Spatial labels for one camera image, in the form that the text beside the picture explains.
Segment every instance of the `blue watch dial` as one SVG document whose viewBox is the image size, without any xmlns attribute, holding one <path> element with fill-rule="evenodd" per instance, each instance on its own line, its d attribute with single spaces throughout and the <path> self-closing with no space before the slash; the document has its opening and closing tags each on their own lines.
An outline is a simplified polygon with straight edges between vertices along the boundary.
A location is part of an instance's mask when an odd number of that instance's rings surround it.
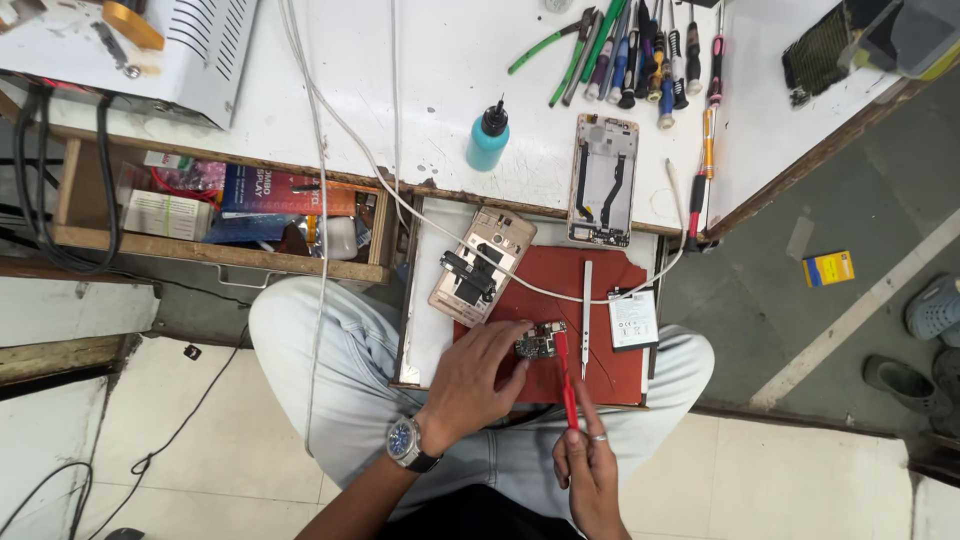
<svg viewBox="0 0 960 540">
<path fill-rule="evenodd" d="M 402 456 L 407 453 L 411 445 L 413 433 L 405 423 L 397 424 L 387 436 L 387 448 L 393 456 Z"/>
</svg>

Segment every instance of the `hand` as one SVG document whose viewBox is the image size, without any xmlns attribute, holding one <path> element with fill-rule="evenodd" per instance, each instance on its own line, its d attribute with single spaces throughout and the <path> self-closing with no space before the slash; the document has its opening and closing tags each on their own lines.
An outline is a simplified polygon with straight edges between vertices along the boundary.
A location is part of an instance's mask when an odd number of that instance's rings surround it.
<svg viewBox="0 0 960 540">
<path fill-rule="evenodd" d="M 567 430 L 553 446 L 554 473 L 561 489 L 570 488 L 573 523 L 590 540 L 629 539 L 620 520 L 617 499 L 616 456 L 609 441 L 593 441 L 605 433 L 582 382 L 573 383 L 577 402 L 587 419 L 587 433 Z"/>
<path fill-rule="evenodd" d="M 530 362 L 520 362 L 502 388 L 495 389 L 493 381 L 516 339 L 531 328 L 528 322 L 479 324 L 440 356 L 426 405 L 414 416 L 420 424 L 420 448 L 427 455 L 439 457 L 510 412 Z"/>
</svg>

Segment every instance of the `red spudger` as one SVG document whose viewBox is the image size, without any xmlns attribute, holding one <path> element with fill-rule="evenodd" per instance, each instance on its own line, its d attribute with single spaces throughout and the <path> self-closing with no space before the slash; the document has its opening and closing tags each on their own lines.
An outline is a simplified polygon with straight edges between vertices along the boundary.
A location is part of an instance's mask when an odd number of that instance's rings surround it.
<svg viewBox="0 0 960 540">
<path fill-rule="evenodd" d="M 577 421 L 577 398 L 573 393 L 573 386 L 570 385 L 570 373 L 566 369 L 566 332 L 557 332 L 553 338 L 557 346 L 557 356 L 560 357 L 560 365 L 564 369 L 564 409 L 566 410 L 566 424 L 572 430 L 579 430 L 580 422 Z"/>
</svg>

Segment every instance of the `light blue jeans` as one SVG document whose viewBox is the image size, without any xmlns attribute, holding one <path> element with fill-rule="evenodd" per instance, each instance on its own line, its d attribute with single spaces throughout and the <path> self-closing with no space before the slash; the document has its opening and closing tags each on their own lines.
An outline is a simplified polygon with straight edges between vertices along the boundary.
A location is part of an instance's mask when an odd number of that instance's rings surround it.
<svg viewBox="0 0 960 540">
<path fill-rule="evenodd" d="M 303 436 L 310 349 L 317 317 L 323 317 L 309 445 L 321 469 L 343 488 L 384 451 L 388 427 L 416 413 L 426 392 L 388 386 L 398 340 L 395 309 L 329 281 L 320 314 L 319 293 L 319 278 L 268 287 L 253 303 L 250 332 L 277 400 Z M 677 326 L 660 331 L 650 410 L 601 409 L 621 485 L 689 411 L 712 371 L 713 350 L 702 335 Z M 565 429 L 559 407 L 519 426 L 464 438 L 417 479 L 392 519 L 482 483 L 539 514 L 569 520 L 569 494 L 557 485 L 551 456 Z"/>
</svg>

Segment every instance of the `yellow box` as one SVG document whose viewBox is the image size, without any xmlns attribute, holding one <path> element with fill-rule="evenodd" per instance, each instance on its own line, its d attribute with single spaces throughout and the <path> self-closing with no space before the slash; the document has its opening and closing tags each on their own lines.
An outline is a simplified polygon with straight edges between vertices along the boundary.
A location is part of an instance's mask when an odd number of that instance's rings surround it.
<svg viewBox="0 0 960 540">
<path fill-rule="evenodd" d="M 853 279 L 853 262 L 849 251 L 804 259 L 806 286 L 819 287 Z"/>
</svg>

